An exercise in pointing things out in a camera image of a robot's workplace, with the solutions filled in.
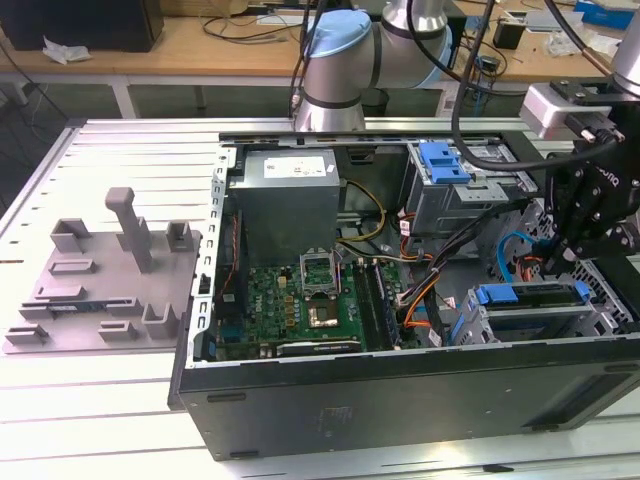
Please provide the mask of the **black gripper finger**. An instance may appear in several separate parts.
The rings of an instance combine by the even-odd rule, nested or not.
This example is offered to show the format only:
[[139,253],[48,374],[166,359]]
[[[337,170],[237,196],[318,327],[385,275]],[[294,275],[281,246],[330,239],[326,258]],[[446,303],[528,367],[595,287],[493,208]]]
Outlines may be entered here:
[[639,251],[639,228],[628,218],[639,210],[638,201],[620,199],[578,199],[573,216],[575,260],[563,273],[569,273],[579,260],[631,255]]
[[552,236],[543,254],[544,273],[563,273],[575,260],[572,230],[576,205],[576,193],[583,183],[581,167],[557,167],[545,176],[545,211],[552,218]]

